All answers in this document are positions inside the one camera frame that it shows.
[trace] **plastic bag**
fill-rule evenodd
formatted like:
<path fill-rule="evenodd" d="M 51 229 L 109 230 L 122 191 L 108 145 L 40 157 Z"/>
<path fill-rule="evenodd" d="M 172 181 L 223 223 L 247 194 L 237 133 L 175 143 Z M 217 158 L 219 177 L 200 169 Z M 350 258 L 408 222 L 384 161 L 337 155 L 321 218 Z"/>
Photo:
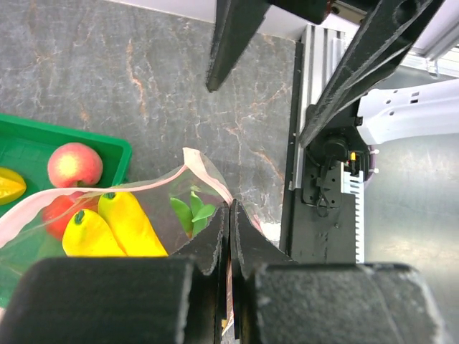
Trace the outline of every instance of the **plastic bag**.
<path fill-rule="evenodd" d="M 59 203 L 62 197 L 75 197 L 75 192 L 75 204 L 67 210 L 57 207 L 58 215 L 54 209 L 49 219 L 49 205 Z M 98 198 L 111 192 L 135 196 L 168 254 L 197 235 L 219 205 L 232 202 L 222 175 L 206 156 L 191 148 L 184 148 L 182 167 L 155 181 L 105 189 L 55 188 L 35 193 L 0 218 L 0 318 L 2 307 L 7 306 L 20 277 L 35 262 L 45 257 L 65 256 L 62 242 L 50 234 L 53 226 L 58 227 L 65 216 L 74 218 L 80 209 L 95 205 L 97 210 Z M 231 294 L 227 301 L 231 310 Z"/>

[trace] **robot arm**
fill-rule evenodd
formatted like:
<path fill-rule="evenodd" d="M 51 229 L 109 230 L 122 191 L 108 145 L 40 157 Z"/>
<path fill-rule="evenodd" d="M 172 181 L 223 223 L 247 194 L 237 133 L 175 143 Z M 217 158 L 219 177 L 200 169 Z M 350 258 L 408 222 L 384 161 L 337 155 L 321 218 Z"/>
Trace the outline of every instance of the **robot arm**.
<path fill-rule="evenodd" d="M 459 133 L 459 80 L 372 90 L 360 100 L 357 130 L 367 145 L 398 138 Z"/>

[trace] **apple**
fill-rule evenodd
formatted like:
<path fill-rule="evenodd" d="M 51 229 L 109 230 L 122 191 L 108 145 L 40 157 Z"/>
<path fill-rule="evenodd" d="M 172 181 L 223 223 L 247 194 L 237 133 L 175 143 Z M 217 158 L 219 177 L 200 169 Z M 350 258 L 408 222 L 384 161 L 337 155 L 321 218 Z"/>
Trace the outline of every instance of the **apple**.
<path fill-rule="evenodd" d="M 62 240 L 65 227 L 73 215 L 82 209 L 98 210 L 99 197 L 78 199 L 84 193 L 77 191 L 69 196 L 58 196 L 49 206 L 42 210 L 42 221 L 46 230 L 54 238 Z"/>
<path fill-rule="evenodd" d="M 82 143 L 60 146 L 48 161 L 48 176 L 56 188 L 95 185 L 102 175 L 102 159 Z"/>

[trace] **green vegetable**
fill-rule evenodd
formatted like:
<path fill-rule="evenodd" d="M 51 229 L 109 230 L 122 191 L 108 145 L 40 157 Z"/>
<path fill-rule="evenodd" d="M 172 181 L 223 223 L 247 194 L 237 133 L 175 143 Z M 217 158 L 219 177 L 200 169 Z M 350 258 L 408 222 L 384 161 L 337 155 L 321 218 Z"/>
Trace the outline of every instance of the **green vegetable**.
<path fill-rule="evenodd" d="M 193 219 L 191 220 L 193 223 L 201 220 L 201 219 L 206 219 L 211 216 L 215 211 L 215 206 L 213 204 L 206 204 L 200 210 L 198 211 L 198 214 L 196 214 Z"/>
<path fill-rule="evenodd" d="M 185 202 L 171 197 L 171 207 L 175 211 L 175 214 L 179 218 L 181 225 L 187 235 L 191 235 L 193 232 L 193 213 Z"/>
<path fill-rule="evenodd" d="M 188 237 L 195 237 L 207 226 L 207 219 L 215 211 L 212 204 L 202 203 L 202 200 L 192 191 L 189 197 L 191 208 L 179 199 L 171 197 L 171 206 L 179 218 Z"/>
<path fill-rule="evenodd" d="M 194 191 L 192 191 L 190 194 L 189 204 L 191 206 L 193 217 L 195 217 L 199 210 L 201 210 L 201 208 L 204 206 L 204 203 L 202 203 L 201 199 L 194 193 Z"/>
<path fill-rule="evenodd" d="M 198 235 L 200 231 L 207 226 L 207 219 L 200 219 L 193 223 L 193 237 Z"/>

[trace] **marble countertop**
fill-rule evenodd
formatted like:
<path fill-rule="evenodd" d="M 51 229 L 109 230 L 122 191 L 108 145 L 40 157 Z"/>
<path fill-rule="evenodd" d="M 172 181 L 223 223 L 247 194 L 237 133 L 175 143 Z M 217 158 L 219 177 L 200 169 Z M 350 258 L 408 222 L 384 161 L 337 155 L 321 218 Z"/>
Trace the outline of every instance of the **marble countertop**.
<path fill-rule="evenodd" d="M 131 181 L 157 178 L 182 164 L 182 147 L 197 148 L 233 196 L 276 226 L 295 43 L 258 34 L 209 94 L 212 31 L 103 0 L 5 0 L 0 112 L 128 140 Z"/>

